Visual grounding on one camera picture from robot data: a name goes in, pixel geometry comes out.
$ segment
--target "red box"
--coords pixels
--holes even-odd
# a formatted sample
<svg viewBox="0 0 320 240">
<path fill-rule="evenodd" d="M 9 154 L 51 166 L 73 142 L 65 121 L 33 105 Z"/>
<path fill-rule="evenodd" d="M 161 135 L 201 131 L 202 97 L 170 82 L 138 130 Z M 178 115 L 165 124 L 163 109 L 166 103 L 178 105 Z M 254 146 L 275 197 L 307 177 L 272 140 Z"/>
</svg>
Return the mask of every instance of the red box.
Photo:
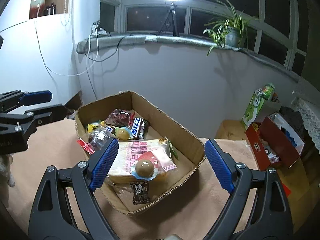
<svg viewBox="0 0 320 240">
<path fill-rule="evenodd" d="M 268 117 L 260 124 L 258 132 L 256 132 L 253 125 L 250 124 L 245 133 L 261 171 L 266 170 L 269 166 L 283 165 L 289 168 L 300 157 L 299 152 L 288 140 L 286 135 Z M 280 157 L 280 161 L 271 164 L 259 138 L 268 142 L 271 149 Z"/>
</svg>

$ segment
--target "vase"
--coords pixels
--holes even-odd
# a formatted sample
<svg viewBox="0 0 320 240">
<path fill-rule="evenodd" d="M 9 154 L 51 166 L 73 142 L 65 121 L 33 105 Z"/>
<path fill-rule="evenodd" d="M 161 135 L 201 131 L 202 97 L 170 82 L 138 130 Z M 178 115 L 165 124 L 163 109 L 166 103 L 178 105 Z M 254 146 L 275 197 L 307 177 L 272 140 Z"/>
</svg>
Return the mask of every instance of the vase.
<svg viewBox="0 0 320 240">
<path fill-rule="evenodd" d="M 29 19 L 36 18 L 38 14 L 38 10 L 39 10 L 38 17 L 43 16 L 44 8 L 45 8 L 45 0 L 31 0 Z"/>
<path fill-rule="evenodd" d="M 234 48 L 242 48 L 244 46 L 244 40 L 245 38 L 242 37 L 241 42 L 240 40 L 240 31 L 228 27 L 228 30 L 230 31 L 226 36 L 226 45 L 229 45 Z"/>
</svg>

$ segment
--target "window sill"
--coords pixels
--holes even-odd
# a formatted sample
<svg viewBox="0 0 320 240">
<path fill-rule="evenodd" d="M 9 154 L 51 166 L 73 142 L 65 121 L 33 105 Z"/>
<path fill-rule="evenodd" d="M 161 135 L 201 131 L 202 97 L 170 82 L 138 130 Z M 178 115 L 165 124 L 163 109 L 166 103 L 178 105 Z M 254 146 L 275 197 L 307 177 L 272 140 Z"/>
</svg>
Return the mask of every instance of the window sill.
<svg viewBox="0 0 320 240">
<path fill-rule="evenodd" d="M 97 44 L 96 42 L 92 42 L 92 40 L 95 40 L 95 38 L 91 38 L 91 51 L 97 51 Z M 207 47 L 210 48 L 212 45 L 216 45 L 215 43 L 211 41 L 206 41 L 204 39 L 197 39 L 197 38 L 191 38 L 191 37 L 173 37 L 173 36 L 165 36 L 165 35 L 152 35 L 152 34 L 134 34 L 134 33 L 128 33 L 126 35 L 116 35 L 116 36 L 99 36 L 99 49 L 108 49 L 112 47 L 123 47 L 123 46 L 136 46 L 136 45 L 143 45 L 148 42 L 155 42 L 155 43 L 162 43 L 162 44 L 183 44 L 183 45 L 193 45 L 198 47 Z M 253 51 L 247 50 L 247 49 L 239 49 L 234 48 L 231 46 L 226 45 L 224 49 L 232 49 L 233 51 L 239 51 L 246 55 L 248 55 L 250 58 L 254 59 L 257 62 L 260 62 L 264 65 L 270 66 L 279 72 L 287 75 L 291 79 L 293 79 L 295 82 L 298 82 L 300 79 L 300 76 L 298 76 L 296 73 L 287 70 L 284 68 L 283 65 L 280 63 L 271 60 L 268 57 L 265 57 L 263 55 L 257 54 Z M 88 40 L 80 41 L 77 45 L 76 52 L 78 54 L 85 54 L 88 51 Z"/>
</svg>

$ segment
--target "round candy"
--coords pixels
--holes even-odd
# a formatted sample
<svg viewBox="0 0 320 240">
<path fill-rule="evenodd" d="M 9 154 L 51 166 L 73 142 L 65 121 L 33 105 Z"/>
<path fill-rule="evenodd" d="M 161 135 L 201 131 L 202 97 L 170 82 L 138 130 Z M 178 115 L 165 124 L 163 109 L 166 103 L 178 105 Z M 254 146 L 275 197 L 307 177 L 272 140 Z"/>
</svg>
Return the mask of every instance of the round candy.
<svg viewBox="0 0 320 240">
<path fill-rule="evenodd" d="M 116 129 L 116 136 L 123 141 L 126 141 L 130 138 L 130 134 L 126 129 L 118 128 Z"/>
<path fill-rule="evenodd" d="M 136 164 L 136 173 L 143 178 L 150 178 L 155 167 L 149 160 L 139 160 Z"/>
</svg>

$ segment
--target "beige tablecloth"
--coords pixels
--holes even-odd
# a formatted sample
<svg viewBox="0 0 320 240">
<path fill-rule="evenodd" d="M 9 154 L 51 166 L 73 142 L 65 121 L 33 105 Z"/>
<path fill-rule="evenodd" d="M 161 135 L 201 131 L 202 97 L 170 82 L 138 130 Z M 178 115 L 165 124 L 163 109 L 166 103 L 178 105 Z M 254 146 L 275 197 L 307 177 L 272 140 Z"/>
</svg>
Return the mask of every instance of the beige tablecloth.
<svg viewBox="0 0 320 240">
<path fill-rule="evenodd" d="M 28 141 L 29 149 L 13 156 L 11 171 L 16 186 L 9 188 L 8 211 L 26 233 L 33 199 L 45 169 L 49 165 L 55 165 L 58 169 L 73 167 L 83 159 L 82 149 L 76 140 L 74 121 L 65 119 L 39 127 Z M 217 142 L 236 162 L 244 162 L 251 169 L 257 168 L 250 148 L 244 141 Z M 68 192 L 77 225 L 87 231 L 73 190 L 69 189 Z M 254 195 L 255 190 L 251 190 L 236 231 L 244 228 Z M 110 206 L 100 190 L 95 193 L 105 217 L 122 240 L 164 239 L 174 233 L 185 240 L 202 239 L 214 224 L 228 196 L 207 160 L 182 187 L 136 217 L 119 213 Z"/>
</svg>

